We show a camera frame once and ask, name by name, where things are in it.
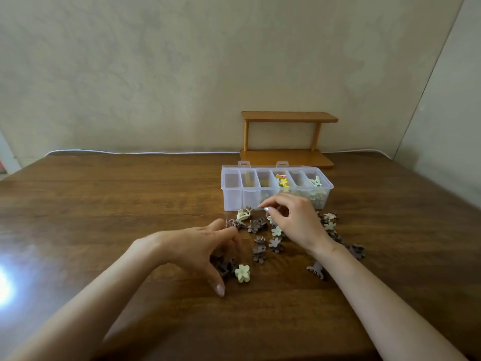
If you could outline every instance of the clear plastic container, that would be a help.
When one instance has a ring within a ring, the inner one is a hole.
[[[276,175],[285,175],[290,187],[279,186]],[[311,182],[316,176],[322,184],[320,187]],[[237,166],[222,166],[221,188],[225,211],[246,206],[257,209],[262,201],[277,193],[309,198],[315,209],[323,209],[334,185],[316,167],[289,166],[285,161],[275,167],[251,167],[248,161],[239,161]]]

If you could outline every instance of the fingernail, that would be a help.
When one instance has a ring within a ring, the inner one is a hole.
[[[224,286],[224,285],[221,285],[221,284],[218,284],[218,285],[215,287],[215,292],[216,292],[217,295],[219,295],[220,297],[223,297],[224,294],[225,294],[225,286]]]

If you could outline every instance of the person's left arm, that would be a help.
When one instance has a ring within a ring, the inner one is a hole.
[[[216,248],[231,252],[238,246],[237,229],[225,228],[222,219],[203,228],[157,232],[137,239],[4,361],[89,359],[147,276],[168,262],[203,273],[222,297],[224,282],[209,258]]]

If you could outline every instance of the two-tier wooden stand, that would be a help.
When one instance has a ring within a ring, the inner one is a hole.
[[[252,166],[271,166],[278,161],[287,161],[289,165],[306,165],[320,168],[333,167],[334,164],[324,156],[317,147],[317,139],[322,123],[336,123],[338,118],[328,113],[294,113],[294,112],[242,112],[244,118],[244,149],[240,152],[242,161],[249,161]],[[249,123],[316,123],[310,149],[272,149],[248,150]]]

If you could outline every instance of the person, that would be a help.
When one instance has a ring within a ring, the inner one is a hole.
[[[276,207],[285,206],[287,217]],[[384,360],[465,360],[423,317],[324,230],[311,202],[276,194],[266,208],[285,234],[319,261],[335,280]],[[203,228],[162,231],[137,239],[5,361],[87,360],[147,276],[165,263],[201,272],[224,296],[212,252],[240,250],[236,228],[217,219]]]

